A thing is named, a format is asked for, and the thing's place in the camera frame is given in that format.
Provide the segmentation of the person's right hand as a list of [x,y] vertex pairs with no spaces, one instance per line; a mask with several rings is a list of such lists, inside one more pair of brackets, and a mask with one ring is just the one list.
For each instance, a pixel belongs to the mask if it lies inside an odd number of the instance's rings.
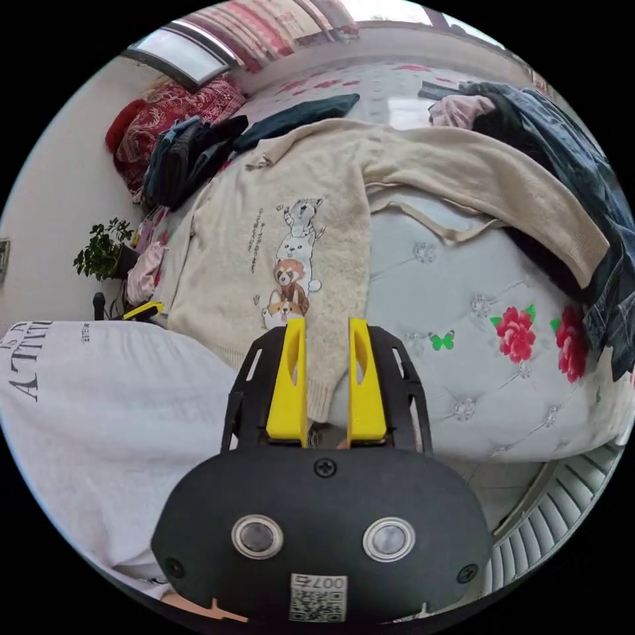
[[221,609],[218,606],[215,599],[212,601],[212,606],[209,609],[200,607],[186,600],[185,598],[181,597],[177,593],[169,593],[164,595],[161,599],[161,602],[167,605],[170,605],[172,607],[176,607],[178,609],[188,611],[194,614],[199,614],[208,618],[213,618],[218,620],[228,619],[228,620],[234,620],[238,622],[248,622],[248,618],[244,616]]

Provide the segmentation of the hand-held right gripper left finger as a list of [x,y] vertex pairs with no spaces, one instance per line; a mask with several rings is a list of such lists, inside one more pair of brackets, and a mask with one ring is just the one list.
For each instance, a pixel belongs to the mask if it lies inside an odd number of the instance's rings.
[[284,328],[284,339],[266,432],[275,443],[308,444],[306,321],[296,318]]

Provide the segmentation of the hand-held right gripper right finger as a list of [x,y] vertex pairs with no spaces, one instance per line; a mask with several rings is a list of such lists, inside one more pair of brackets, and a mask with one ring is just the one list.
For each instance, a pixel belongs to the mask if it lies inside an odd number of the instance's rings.
[[386,417],[368,323],[349,320],[349,402],[347,444],[379,445],[387,434]]

